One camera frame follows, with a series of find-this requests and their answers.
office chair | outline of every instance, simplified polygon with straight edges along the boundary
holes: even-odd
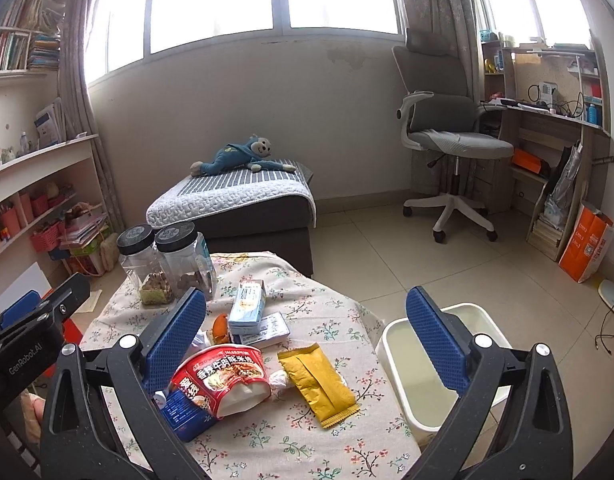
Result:
[[[504,140],[472,132],[476,119],[484,113],[467,97],[467,78],[462,63],[449,54],[449,41],[438,34],[407,29],[406,46],[393,47],[393,55],[409,94],[396,117],[403,120],[401,141],[410,150],[436,150],[455,156],[450,191],[429,198],[407,200],[404,216],[413,207],[445,206],[434,225],[434,240],[445,239],[443,226],[454,209],[487,230],[492,242],[498,238],[493,224],[476,209],[484,204],[459,195],[460,158],[504,158],[514,147]]]

blue gripper pad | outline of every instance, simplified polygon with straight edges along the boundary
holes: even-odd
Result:
[[[190,288],[167,314],[156,317],[140,336],[143,388],[153,395],[165,390],[207,313],[205,296]]]
[[[461,396],[469,386],[465,354],[441,320],[440,309],[421,286],[415,286],[407,294],[405,310],[441,381]]]

metal screw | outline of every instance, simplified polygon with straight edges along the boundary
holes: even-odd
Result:
[[[536,345],[536,352],[542,356],[548,356],[551,353],[551,350],[549,350],[549,347],[545,345],[545,343],[538,343]]]
[[[72,355],[74,352],[76,352],[76,345],[74,343],[68,343],[61,348],[61,354],[63,355]]]
[[[478,334],[476,336],[476,344],[481,348],[489,348],[494,342],[487,334]]]
[[[136,344],[136,336],[135,335],[124,335],[120,338],[119,345],[120,348],[132,348]]]

chair base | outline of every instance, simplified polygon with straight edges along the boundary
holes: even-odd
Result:
[[[431,196],[429,198],[413,198],[411,200],[407,200],[403,204],[403,214],[405,216],[411,215],[412,207],[440,207],[444,206],[442,214],[440,218],[434,224],[434,239],[437,242],[442,242],[445,238],[445,233],[443,232],[443,226],[449,220],[449,217],[452,215],[454,209],[458,209],[463,215],[469,218],[471,221],[476,222],[476,224],[484,227],[487,230],[487,238],[492,242],[496,240],[498,235],[496,234],[496,230],[494,229],[494,224],[492,224],[489,220],[484,218],[480,213],[476,211],[476,209],[482,209],[485,205],[482,202],[477,202],[475,200],[471,200],[469,198],[465,198],[460,195],[454,194],[442,194],[439,196]]]

plastic jar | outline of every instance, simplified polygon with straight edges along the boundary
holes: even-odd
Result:
[[[161,267],[176,297],[180,298],[190,286],[195,286],[202,290],[207,301],[213,300],[216,271],[205,237],[196,231],[194,222],[164,227],[156,234],[155,242]]]
[[[154,248],[155,231],[147,224],[129,228],[118,237],[120,264],[145,306],[171,303],[174,293]]]

